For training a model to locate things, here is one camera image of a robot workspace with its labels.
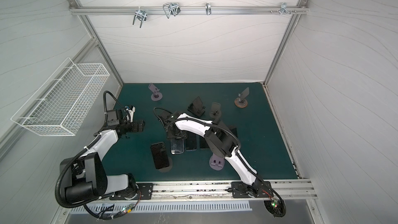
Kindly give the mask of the black phone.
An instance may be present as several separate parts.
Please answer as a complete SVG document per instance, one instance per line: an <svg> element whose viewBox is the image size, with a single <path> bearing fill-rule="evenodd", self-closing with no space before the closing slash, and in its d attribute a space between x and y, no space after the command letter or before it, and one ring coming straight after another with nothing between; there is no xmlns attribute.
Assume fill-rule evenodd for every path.
<svg viewBox="0 0 398 224"><path fill-rule="evenodd" d="M235 125L229 125L228 128L230 129L230 131L234 134L235 137L238 137L237 134L237 127Z"/></svg>
<svg viewBox="0 0 398 224"><path fill-rule="evenodd" d="M171 139L171 154L179 155L184 153L184 139Z"/></svg>
<svg viewBox="0 0 398 224"><path fill-rule="evenodd" d="M164 142L155 143L150 146L155 168L161 169L169 166L168 156Z"/></svg>

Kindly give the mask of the black folding stand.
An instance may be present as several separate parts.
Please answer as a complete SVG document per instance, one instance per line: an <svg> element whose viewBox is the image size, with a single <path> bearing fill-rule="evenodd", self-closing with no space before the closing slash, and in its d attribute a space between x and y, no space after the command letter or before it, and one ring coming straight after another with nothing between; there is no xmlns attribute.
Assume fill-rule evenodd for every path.
<svg viewBox="0 0 398 224"><path fill-rule="evenodd" d="M188 111L197 117L202 117L205 113L205 106L201 98L198 96L193 100L193 102L188 106Z"/></svg>

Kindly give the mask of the black phone stand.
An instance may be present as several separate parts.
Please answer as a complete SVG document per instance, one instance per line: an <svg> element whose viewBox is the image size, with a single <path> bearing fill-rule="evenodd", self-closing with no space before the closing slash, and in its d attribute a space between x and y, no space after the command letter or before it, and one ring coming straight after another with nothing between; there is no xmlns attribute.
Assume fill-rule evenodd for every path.
<svg viewBox="0 0 398 224"><path fill-rule="evenodd" d="M185 150L186 151L194 151L194 150L197 150L197 148L198 148L197 135L192 132L188 132L187 138L185 140Z"/></svg>

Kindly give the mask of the phone with pink case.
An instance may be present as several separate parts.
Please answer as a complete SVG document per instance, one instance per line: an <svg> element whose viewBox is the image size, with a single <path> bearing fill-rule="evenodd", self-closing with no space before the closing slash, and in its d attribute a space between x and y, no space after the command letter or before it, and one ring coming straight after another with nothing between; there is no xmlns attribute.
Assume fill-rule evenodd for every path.
<svg viewBox="0 0 398 224"><path fill-rule="evenodd" d="M199 136L199 144L201 149L209 149L209 146L204 137Z"/></svg>

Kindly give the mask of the wood ring phone stand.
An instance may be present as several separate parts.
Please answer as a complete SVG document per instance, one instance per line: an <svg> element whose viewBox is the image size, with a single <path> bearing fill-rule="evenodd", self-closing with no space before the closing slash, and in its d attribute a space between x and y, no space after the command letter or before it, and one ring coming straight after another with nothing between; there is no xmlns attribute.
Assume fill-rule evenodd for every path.
<svg viewBox="0 0 398 224"><path fill-rule="evenodd" d="M246 108L248 106L248 101L246 97L249 95L250 89L247 87L243 92L241 92L238 97L235 99L234 104L238 108Z"/></svg>

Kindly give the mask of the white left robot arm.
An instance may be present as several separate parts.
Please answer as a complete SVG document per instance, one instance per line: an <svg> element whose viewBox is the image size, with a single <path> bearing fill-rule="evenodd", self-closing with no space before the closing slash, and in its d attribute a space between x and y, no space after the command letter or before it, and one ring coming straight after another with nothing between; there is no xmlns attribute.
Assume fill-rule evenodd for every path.
<svg viewBox="0 0 398 224"><path fill-rule="evenodd" d="M122 135L143 131L145 122L134 120L134 113L133 106L108 111L95 139L76 156L60 163L55 186L55 198L60 206L75 208L107 197L126 200L137 197L139 188L131 173L110 176L102 164Z"/></svg>

